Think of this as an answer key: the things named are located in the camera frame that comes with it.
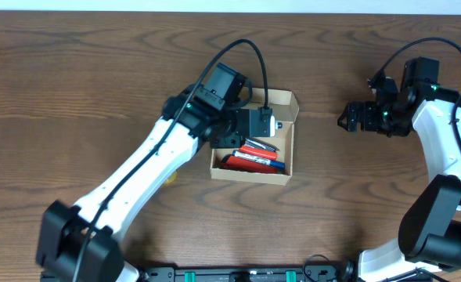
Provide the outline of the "red utility knife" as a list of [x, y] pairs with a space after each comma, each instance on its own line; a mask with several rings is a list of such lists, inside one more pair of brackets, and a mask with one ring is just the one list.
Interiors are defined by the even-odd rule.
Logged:
[[257, 162], [248, 161], [233, 155], [227, 155], [221, 160], [221, 167], [229, 170], [242, 172], [256, 172], [264, 174], [277, 174], [278, 170], [266, 164], [258, 164]]

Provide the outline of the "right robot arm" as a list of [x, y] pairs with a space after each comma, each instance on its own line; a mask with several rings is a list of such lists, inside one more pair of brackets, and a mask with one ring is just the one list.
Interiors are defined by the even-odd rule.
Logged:
[[379, 74], [369, 84], [375, 100], [348, 103], [337, 120], [348, 132], [416, 132], [429, 177], [397, 238], [360, 254], [360, 281], [421, 279], [461, 269], [461, 107], [455, 105], [459, 93], [438, 84], [438, 71], [437, 60], [418, 57], [406, 62], [400, 85]]

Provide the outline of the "blue marker pen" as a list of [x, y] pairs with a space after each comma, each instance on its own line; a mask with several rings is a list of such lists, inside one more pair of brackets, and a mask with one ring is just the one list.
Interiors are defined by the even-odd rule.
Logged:
[[284, 163], [280, 162], [280, 161], [269, 160], [269, 159], [266, 159], [266, 158], [263, 158], [263, 157], [254, 156], [252, 154], [243, 153], [243, 152], [240, 152], [240, 151], [237, 151], [237, 150], [234, 150], [232, 152], [232, 155], [235, 156], [235, 157], [239, 157], [239, 158], [248, 160], [248, 161], [253, 161], [253, 162], [258, 163], [258, 164], [268, 165], [268, 166], [271, 166], [273, 168], [280, 168], [280, 169], [285, 169], [286, 168], [286, 165]]

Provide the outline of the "yellow tape roll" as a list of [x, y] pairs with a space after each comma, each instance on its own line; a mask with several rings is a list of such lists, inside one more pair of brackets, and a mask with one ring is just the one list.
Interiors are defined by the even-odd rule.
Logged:
[[164, 180], [164, 184], [173, 183], [177, 179], [178, 172], [174, 171], [170, 176]]

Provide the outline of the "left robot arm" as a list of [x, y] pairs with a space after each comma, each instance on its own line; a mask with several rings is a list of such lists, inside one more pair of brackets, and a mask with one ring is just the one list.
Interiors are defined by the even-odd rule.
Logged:
[[219, 63], [203, 84], [167, 99], [140, 147], [102, 184], [67, 207], [54, 201], [44, 212], [36, 263], [60, 281], [139, 281], [121, 242], [137, 214], [180, 166], [207, 142], [237, 126], [240, 99], [251, 81]]

